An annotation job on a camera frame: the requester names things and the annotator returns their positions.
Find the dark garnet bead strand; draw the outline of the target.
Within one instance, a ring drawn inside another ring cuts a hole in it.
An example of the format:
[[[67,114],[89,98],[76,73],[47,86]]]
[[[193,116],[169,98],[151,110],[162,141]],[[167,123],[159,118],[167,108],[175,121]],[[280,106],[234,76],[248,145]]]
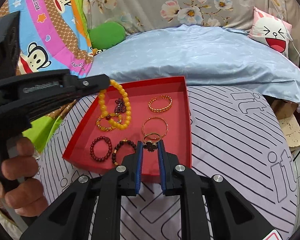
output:
[[[118,98],[115,100],[115,104],[116,106],[114,108],[114,113],[123,114],[126,112],[126,105],[123,98]]]

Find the colourful cartoon monkey quilt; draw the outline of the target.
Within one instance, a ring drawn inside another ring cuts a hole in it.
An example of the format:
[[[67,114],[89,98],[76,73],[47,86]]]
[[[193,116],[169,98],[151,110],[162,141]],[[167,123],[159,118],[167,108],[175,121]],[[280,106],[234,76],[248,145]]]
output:
[[[89,77],[95,52],[77,1],[0,0],[0,18],[13,12],[20,14],[16,75],[68,70],[79,78]],[[61,115],[68,113],[78,99],[33,120],[22,136],[31,137],[36,150],[42,152],[61,123]]]

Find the thin gold bangle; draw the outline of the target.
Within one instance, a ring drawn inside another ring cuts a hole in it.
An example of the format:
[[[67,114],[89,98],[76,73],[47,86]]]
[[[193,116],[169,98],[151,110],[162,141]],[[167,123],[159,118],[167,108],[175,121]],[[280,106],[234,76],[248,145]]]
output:
[[[168,134],[168,123],[161,117],[152,116],[144,121],[141,131],[143,135],[156,133],[163,138]]]

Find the pink bunny face cushion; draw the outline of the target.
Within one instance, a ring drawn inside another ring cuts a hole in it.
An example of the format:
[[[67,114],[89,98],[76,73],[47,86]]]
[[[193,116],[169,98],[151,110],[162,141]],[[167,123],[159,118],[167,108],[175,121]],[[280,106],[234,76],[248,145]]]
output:
[[[292,25],[254,7],[253,26],[248,37],[288,57]]]

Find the green plush cushion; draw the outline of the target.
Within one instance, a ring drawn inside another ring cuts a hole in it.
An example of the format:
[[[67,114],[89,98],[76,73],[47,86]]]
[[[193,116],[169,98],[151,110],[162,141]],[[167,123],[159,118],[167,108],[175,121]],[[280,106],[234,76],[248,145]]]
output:
[[[124,27],[116,22],[106,22],[89,30],[94,49],[109,49],[126,38]]]

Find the light blue pillow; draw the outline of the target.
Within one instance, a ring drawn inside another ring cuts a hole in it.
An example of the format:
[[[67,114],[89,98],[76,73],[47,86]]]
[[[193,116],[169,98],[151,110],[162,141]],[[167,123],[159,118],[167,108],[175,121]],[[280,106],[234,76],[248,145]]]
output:
[[[128,36],[94,57],[89,76],[119,83],[184,76],[189,86],[237,86],[300,103],[300,69],[243,33],[182,25]]]

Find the red cardboard tray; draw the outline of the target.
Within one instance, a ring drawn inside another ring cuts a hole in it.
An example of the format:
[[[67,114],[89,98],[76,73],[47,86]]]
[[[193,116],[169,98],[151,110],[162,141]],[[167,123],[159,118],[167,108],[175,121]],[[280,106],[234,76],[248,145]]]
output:
[[[88,108],[73,136],[63,158],[77,168],[104,174],[114,165],[111,159],[96,162],[90,155],[94,139],[105,136],[113,146],[123,139],[134,143],[143,141],[145,135],[161,135],[165,150],[178,156],[179,162],[192,165],[191,125],[189,98],[185,77],[165,77],[124,83],[132,107],[132,119],[124,131],[104,132],[96,126],[101,115],[98,99]]]

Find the grey floral bedsheet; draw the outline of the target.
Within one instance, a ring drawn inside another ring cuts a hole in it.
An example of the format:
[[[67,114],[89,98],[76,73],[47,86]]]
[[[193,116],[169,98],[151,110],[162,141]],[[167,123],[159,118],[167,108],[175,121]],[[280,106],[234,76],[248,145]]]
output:
[[[89,28],[116,22],[129,34],[182,24],[249,30],[254,8],[288,23],[300,10],[296,0],[83,0]]]

